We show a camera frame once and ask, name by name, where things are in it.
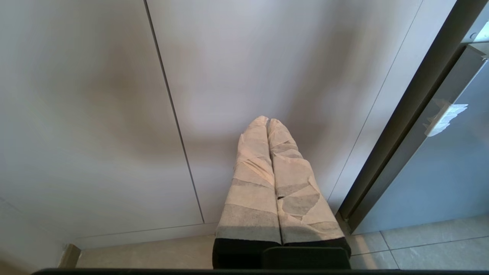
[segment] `beige tile floor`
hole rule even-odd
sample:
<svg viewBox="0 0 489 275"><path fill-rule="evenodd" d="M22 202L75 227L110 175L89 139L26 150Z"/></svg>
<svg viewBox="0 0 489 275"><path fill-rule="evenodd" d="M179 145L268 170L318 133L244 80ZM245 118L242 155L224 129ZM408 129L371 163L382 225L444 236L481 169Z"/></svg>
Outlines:
<svg viewBox="0 0 489 275"><path fill-rule="evenodd" d="M489 270L489 215L347 240L354 269ZM83 250L77 267L211 269L213 242L210 235Z"/></svg>

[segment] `white cabinet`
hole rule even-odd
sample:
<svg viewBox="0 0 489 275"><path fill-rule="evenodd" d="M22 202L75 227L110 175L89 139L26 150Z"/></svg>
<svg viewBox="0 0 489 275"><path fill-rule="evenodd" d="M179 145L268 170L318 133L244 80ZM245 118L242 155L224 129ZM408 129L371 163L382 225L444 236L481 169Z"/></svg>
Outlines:
<svg viewBox="0 0 489 275"><path fill-rule="evenodd" d="M143 1L2 1L0 34L0 197L67 240L202 223Z"/></svg>
<svg viewBox="0 0 489 275"><path fill-rule="evenodd" d="M376 113L386 119L369 126L367 145L349 160L354 169L346 190L453 2L435 3L439 10L416 25L428 43L418 47L409 41L407 62L414 66L398 66L399 85L387 91L389 100ZM330 197L421 3L148 1L207 223L219 220L239 135L259 115L278 118L290 129L323 195ZM335 209L346 193L339 196Z"/></svg>

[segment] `cabinet door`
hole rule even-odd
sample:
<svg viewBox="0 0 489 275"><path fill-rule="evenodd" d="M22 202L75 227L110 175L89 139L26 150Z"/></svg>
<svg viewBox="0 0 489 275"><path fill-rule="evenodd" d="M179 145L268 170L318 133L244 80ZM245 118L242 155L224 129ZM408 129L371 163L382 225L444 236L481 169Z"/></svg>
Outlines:
<svg viewBox="0 0 489 275"><path fill-rule="evenodd" d="M0 196L71 237L202 223L143 1L2 1Z"/></svg>
<svg viewBox="0 0 489 275"><path fill-rule="evenodd" d="M259 115L289 128L329 197L420 3L148 1L206 222Z"/></svg>

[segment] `baseboard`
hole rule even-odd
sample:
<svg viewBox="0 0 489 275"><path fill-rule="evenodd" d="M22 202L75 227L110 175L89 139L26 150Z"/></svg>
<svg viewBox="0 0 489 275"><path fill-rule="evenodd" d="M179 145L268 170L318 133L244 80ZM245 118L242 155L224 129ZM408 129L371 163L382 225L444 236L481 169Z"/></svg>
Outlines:
<svg viewBox="0 0 489 275"><path fill-rule="evenodd" d="M95 237L83 237L75 239L74 243L81 249L88 249L179 239L193 236L212 235L216 231L216 226L217 223L212 223L110 234Z"/></svg>
<svg viewBox="0 0 489 275"><path fill-rule="evenodd" d="M61 257L58 268L75 268L78 258L80 257L80 253L81 250L76 247L76 245L69 244Z"/></svg>

